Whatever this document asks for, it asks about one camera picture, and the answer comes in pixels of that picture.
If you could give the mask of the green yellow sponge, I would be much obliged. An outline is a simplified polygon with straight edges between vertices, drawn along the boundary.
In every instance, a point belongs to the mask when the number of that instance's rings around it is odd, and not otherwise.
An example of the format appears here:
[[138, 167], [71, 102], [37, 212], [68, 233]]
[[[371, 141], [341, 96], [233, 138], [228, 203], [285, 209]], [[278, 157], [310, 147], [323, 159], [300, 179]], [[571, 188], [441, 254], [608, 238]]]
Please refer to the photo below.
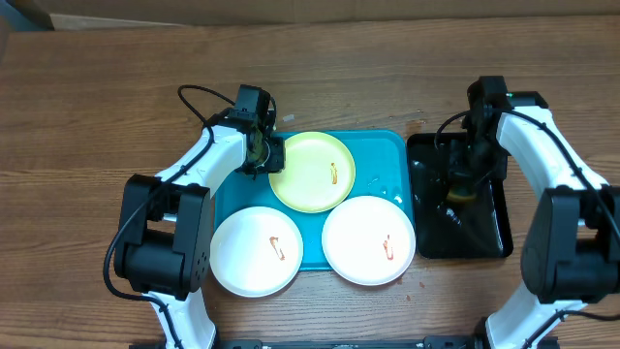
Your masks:
[[475, 189], [467, 186], [453, 185], [446, 195], [446, 200], [451, 203], [463, 204], [474, 201], [476, 197], [477, 192]]

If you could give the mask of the yellow-green plate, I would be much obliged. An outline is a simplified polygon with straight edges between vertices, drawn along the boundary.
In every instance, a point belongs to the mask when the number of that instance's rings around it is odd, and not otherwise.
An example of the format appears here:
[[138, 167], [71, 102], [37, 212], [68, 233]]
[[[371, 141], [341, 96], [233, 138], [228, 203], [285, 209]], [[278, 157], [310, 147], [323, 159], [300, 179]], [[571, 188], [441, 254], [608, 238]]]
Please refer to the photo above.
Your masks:
[[268, 179], [285, 206], [319, 213], [349, 196], [356, 175], [353, 154], [342, 141], [328, 133], [302, 132], [285, 140], [285, 167]]

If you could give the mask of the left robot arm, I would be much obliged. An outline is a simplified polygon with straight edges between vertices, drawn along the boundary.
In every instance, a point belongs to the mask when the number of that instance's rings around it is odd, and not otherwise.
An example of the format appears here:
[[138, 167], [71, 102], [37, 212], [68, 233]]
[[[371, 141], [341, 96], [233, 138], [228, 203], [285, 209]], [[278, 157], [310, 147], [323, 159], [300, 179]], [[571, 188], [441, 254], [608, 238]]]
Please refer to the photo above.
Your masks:
[[211, 348], [217, 330], [201, 286], [213, 235], [211, 199], [232, 173], [250, 176], [284, 168], [284, 141], [274, 136], [275, 99], [242, 84], [235, 99], [210, 117], [201, 135], [173, 165], [134, 174], [123, 191], [118, 231], [103, 262], [108, 291], [149, 303], [166, 348]]

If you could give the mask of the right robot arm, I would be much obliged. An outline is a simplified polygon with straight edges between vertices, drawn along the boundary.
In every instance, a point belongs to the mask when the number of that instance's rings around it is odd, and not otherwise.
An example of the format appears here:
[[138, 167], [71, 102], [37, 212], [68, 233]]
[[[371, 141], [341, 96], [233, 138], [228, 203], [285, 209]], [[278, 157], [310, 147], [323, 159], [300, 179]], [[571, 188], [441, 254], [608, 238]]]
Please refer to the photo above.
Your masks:
[[521, 282], [481, 324], [483, 348], [555, 348], [548, 337], [570, 316], [615, 322], [586, 311], [619, 291], [619, 190], [580, 159], [536, 91], [510, 92], [501, 76], [467, 89], [458, 114], [465, 142], [450, 155], [446, 198], [474, 200], [504, 175], [512, 157], [538, 200], [521, 257]]

